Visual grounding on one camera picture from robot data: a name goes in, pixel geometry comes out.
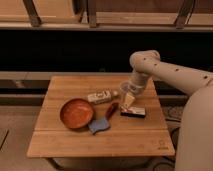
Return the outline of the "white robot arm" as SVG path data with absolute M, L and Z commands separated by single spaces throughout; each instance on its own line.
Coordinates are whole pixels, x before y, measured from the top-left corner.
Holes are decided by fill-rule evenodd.
M 134 52 L 123 105 L 129 108 L 151 76 L 185 93 L 174 171 L 213 171 L 213 72 L 162 62 L 156 50 Z

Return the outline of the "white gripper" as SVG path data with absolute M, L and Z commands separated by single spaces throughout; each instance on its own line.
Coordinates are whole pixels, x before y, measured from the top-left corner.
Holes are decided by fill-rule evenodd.
M 128 89 L 134 95 L 139 95 L 144 91 L 147 81 L 148 76 L 146 74 L 133 71 L 129 80 Z M 122 104 L 124 109 L 129 109 L 135 101 L 135 97 L 131 93 L 127 93 L 124 96 Z

